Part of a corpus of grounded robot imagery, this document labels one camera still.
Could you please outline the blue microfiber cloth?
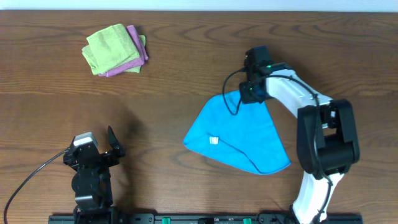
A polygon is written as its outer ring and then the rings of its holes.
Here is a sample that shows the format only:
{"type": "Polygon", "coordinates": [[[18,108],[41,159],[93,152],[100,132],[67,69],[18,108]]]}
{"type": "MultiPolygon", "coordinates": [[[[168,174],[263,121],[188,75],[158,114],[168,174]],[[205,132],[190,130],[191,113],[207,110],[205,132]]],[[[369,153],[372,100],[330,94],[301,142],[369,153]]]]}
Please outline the blue microfiber cloth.
{"type": "Polygon", "coordinates": [[[207,158],[257,175],[271,175],[291,161],[265,103],[241,104],[232,91],[210,98],[186,134],[184,146],[207,158]]]}

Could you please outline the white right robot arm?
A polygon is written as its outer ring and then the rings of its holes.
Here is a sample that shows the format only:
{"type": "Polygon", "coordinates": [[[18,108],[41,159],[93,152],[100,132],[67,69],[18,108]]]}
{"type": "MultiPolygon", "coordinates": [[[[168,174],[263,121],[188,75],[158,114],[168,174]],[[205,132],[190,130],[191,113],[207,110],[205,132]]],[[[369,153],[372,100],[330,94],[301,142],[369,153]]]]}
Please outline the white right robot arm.
{"type": "Polygon", "coordinates": [[[322,223],[339,181],[359,161],[353,107],[348,100],[322,95],[286,63],[245,65],[241,102],[277,99],[297,119],[297,157],[303,179],[284,223],[322,223]]]}

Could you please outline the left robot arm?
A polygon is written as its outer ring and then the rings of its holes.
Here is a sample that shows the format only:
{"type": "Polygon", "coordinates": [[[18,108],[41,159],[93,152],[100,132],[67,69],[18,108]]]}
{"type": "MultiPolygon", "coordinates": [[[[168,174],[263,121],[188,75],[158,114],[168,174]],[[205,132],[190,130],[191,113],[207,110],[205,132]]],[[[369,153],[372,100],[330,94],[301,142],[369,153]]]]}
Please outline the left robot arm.
{"type": "Polygon", "coordinates": [[[72,178],[75,202],[82,212],[94,212],[113,204],[109,168],[120,163],[125,150],[108,127],[108,143],[111,149],[100,153],[98,142],[91,132],[77,135],[63,155],[63,163],[76,174],[72,178]]]}

